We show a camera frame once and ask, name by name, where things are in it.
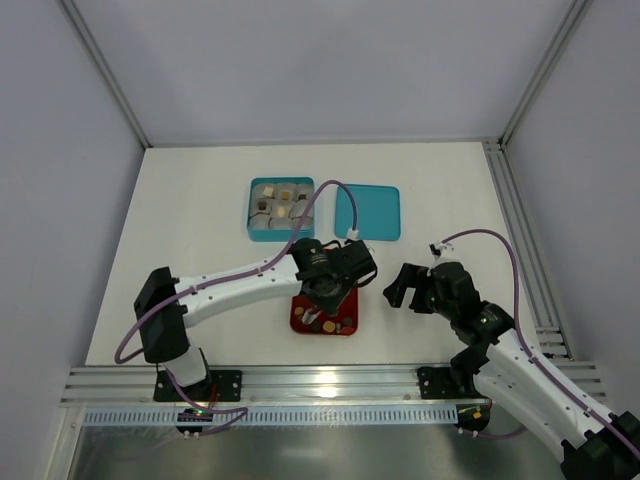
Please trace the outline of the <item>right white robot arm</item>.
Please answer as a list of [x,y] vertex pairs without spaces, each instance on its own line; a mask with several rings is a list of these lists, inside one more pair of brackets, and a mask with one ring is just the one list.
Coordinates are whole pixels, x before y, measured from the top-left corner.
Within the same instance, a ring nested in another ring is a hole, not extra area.
[[393,308],[448,320],[465,349],[447,367],[422,367],[423,389],[501,405],[554,454],[567,479],[634,479],[639,420],[613,413],[563,374],[519,333],[514,318],[483,300],[458,262],[405,263],[383,295]]

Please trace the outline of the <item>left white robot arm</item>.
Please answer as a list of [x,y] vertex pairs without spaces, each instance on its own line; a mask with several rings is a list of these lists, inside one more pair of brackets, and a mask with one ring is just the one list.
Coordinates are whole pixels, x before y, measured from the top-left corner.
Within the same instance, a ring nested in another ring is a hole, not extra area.
[[302,299],[293,308],[302,324],[335,317],[358,288],[370,283],[377,265],[365,243],[349,240],[334,248],[303,238],[280,256],[225,275],[175,277],[168,267],[152,271],[134,301],[142,355],[162,365],[182,387],[209,380],[201,349],[187,330],[218,314],[276,298]]

